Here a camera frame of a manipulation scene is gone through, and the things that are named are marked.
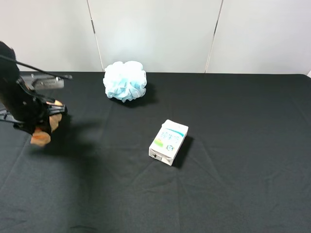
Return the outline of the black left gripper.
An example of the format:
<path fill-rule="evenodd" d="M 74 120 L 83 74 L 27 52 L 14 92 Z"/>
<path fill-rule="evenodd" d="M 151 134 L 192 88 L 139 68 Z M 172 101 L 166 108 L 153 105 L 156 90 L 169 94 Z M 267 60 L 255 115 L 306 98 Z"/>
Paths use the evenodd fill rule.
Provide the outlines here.
<path fill-rule="evenodd" d="M 48 116 L 68 113 L 66 105 L 60 101 L 53 98 L 44 98 L 42 101 L 34 96 L 32 92 L 27 91 L 21 80 L 0 81 L 0 102 L 4 105 L 4 109 L 0 111 L 1 122 L 12 123 L 15 129 L 29 134 L 52 133 L 49 120 L 34 122 L 34 114 L 37 111 L 43 110 Z"/>

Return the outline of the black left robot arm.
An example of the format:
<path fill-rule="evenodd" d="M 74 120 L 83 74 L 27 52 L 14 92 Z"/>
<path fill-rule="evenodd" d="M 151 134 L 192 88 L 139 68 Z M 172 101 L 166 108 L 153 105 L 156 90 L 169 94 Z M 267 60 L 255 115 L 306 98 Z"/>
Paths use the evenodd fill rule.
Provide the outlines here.
<path fill-rule="evenodd" d="M 41 130 L 51 135 L 50 117 L 65 114 L 67 108 L 56 105 L 55 99 L 37 93 L 26 84 L 18 65 L 28 66 L 18 62 L 14 50 L 1 42 L 0 102 L 4 109 L 0 111 L 0 120 L 29 134 Z"/>

